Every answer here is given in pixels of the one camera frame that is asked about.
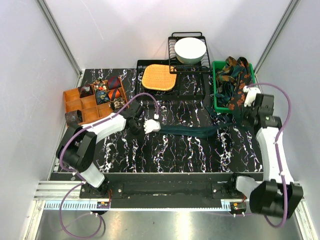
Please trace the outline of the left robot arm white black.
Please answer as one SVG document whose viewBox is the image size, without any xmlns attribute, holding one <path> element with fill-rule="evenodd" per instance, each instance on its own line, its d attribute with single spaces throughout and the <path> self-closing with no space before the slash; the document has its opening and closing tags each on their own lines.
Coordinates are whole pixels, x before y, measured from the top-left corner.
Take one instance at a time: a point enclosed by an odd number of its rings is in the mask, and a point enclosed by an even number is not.
<svg viewBox="0 0 320 240">
<path fill-rule="evenodd" d="M 143 111 L 144 108 L 134 102 L 130 107 L 118 109 L 95 122 L 84 125 L 71 123 L 67 128 L 56 150 L 56 157 L 91 185 L 90 192 L 95 197 L 103 198 L 108 193 L 105 176 L 93 163 L 96 144 L 125 129 L 132 134 L 141 133 L 143 126 L 139 118 Z"/>
</svg>

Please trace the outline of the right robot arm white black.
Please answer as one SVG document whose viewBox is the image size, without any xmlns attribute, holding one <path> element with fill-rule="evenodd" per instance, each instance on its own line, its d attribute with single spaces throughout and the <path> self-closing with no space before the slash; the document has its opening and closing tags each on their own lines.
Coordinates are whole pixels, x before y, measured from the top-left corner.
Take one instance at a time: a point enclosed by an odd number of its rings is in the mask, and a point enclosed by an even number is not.
<svg viewBox="0 0 320 240">
<path fill-rule="evenodd" d="M 274 116 L 274 96 L 247 93 L 241 107 L 241 121 L 252 127 L 260 146 L 263 180 L 258 183 L 245 174 L 236 174 L 227 185 L 228 195 L 245 195 L 254 214 L 289 219 L 303 198 L 303 188 L 294 183 L 283 147 L 282 121 Z"/>
</svg>

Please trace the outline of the dark green tie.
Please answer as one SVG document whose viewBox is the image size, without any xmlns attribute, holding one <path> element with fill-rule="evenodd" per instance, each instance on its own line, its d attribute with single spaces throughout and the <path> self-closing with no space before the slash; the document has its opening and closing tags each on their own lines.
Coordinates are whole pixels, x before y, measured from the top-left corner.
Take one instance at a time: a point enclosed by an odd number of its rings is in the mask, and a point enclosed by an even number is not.
<svg viewBox="0 0 320 240">
<path fill-rule="evenodd" d="M 253 129 L 253 127 L 249 124 L 241 123 L 240 121 L 233 121 L 230 114 L 218 114 L 214 112 L 214 110 L 209 106 L 206 106 L 205 109 L 211 117 L 221 122 L 218 124 L 203 127 L 161 124 L 158 133 L 205 139 L 214 136 L 218 132 L 218 130 L 223 130 L 227 128 L 236 127 L 237 129 L 244 131 L 249 131 Z"/>
</svg>

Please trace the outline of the brown blue tie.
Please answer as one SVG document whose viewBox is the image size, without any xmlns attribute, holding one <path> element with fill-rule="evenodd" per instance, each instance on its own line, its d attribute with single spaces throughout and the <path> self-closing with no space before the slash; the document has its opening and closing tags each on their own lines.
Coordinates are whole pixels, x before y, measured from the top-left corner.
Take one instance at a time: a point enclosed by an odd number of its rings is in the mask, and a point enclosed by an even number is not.
<svg viewBox="0 0 320 240">
<path fill-rule="evenodd" d="M 64 114 L 65 122 L 69 126 L 70 124 L 80 124 L 83 122 L 81 110 L 73 110 Z"/>
</svg>

